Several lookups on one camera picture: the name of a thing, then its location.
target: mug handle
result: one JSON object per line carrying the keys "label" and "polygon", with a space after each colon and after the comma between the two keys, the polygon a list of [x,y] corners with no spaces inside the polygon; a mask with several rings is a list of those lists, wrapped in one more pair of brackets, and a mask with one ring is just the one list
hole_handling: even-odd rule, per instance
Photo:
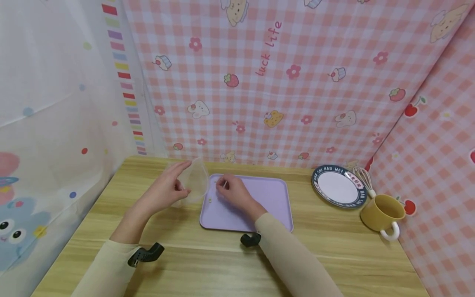
{"label": "mug handle", "polygon": [[398,239],[399,237],[399,226],[396,222],[391,223],[392,229],[394,230],[393,234],[390,236],[386,233],[385,230],[381,230],[380,233],[384,237],[385,240],[393,241]]}

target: colorful stripe border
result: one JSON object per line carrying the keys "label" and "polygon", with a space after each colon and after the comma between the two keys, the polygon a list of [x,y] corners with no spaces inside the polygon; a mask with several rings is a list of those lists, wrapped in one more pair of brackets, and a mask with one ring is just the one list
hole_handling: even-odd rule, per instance
{"label": "colorful stripe border", "polygon": [[120,31],[121,25],[115,0],[107,0],[108,3],[102,3],[102,12],[104,13],[104,21],[107,26],[107,35],[112,49],[112,57],[114,58],[114,66],[117,69],[120,87],[122,89],[121,100],[125,104],[125,109],[129,116],[130,128],[132,129],[133,139],[137,147],[137,153],[147,155],[145,140],[143,138],[142,123],[140,121],[139,109],[135,101],[135,92],[133,81],[129,71],[128,59],[125,54],[125,44],[123,35]]}

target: fabric wall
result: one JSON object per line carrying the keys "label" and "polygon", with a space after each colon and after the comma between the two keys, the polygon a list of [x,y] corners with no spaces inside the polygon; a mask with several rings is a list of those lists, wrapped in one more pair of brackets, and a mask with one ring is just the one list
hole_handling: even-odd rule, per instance
{"label": "fabric wall", "polygon": [[124,4],[171,157],[307,168],[365,164],[468,8],[441,0]]}
{"label": "fabric wall", "polygon": [[405,204],[400,242],[432,297],[475,292],[474,75],[472,9],[370,165]]}
{"label": "fabric wall", "polygon": [[2,296],[30,296],[125,157],[166,156],[124,19],[94,0],[0,2]]}

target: clear plastic lid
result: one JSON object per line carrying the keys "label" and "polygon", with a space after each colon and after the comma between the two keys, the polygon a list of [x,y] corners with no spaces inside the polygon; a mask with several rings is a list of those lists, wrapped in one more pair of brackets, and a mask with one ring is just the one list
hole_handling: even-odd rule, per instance
{"label": "clear plastic lid", "polygon": [[208,192],[208,170],[201,157],[191,161],[190,167],[183,170],[178,176],[178,180],[183,187],[190,189],[191,193],[187,198],[175,202],[172,207],[182,207],[187,204],[196,203]]}

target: purple cutting board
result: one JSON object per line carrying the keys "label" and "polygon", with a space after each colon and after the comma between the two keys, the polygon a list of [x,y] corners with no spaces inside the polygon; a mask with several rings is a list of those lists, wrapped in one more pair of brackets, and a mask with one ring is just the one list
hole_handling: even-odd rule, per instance
{"label": "purple cutting board", "polygon": [[[209,177],[208,193],[203,200],[199,223],[207,229],[255,232],[256,228],[251,220],[234,208],[220,196],[216,190],[216,182],[222,174],[213,174]],[[275,218],[292,232],[294,221],[290,210],[287,184],[277,178],[265,178],[237,175],[254,199],[264,206]]]}

